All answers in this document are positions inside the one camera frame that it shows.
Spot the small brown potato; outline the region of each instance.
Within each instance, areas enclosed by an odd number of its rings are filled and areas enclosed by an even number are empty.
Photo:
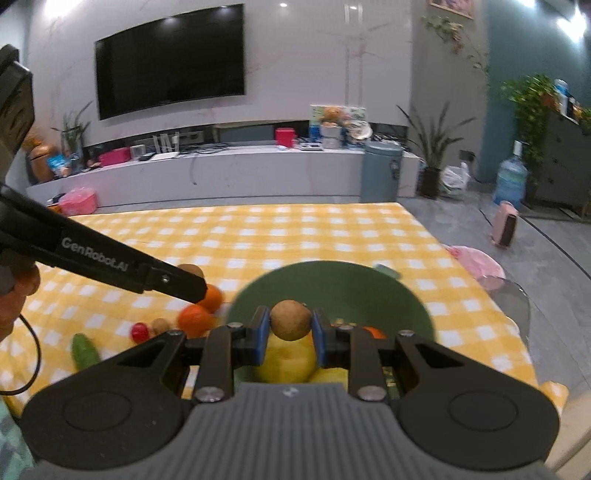
[[[271,310],[271,330],[281,340],[293,342],[308,335],[312,313],[300,302],[283,300]]]
[[[170,324],[167,319],[155,319],[152,322],[152,330],[154,331],[154,335],[160,335],[161,333],[168,332],[170,330]]]
[[[205,276],[203,275],[203,270],[201,270],[201,268],[199,268],[197,265],[193,265],[191,263],[181,263],[178,267],[181,270],[184,270],[185,272],[189,272],[193,275],[197,275],[198,277],[205,278]]]

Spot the teal cloth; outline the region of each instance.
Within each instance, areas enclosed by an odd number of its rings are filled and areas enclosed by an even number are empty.
[[[33,466],[33,457],[21,429],[14,423],[4,401],[0,401],[0,479],[17,480],[24,470]]]

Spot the red radish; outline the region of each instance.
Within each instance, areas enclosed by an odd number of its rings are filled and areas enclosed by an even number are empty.
[[[139,344],[144,343],[146,340],[150,338],[150,330],[145,323],[138,322],[131,327],[129,332],[131,335],[131,339]]]

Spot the cucumber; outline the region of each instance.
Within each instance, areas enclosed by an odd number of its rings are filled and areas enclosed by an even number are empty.
[[[72,360],[78,371],[100,363],[99,352],[84,333],[77,333],[72,337]]]

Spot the gray ribbed panel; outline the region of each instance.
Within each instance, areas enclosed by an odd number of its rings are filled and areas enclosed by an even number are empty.
[[[157,455],[103,472],[42,463],[22,480],[556,480],[542,463],[513,472],[469,472],[408,440],[383,404],[340,385],[241,384],[233,400],[195,408]]]

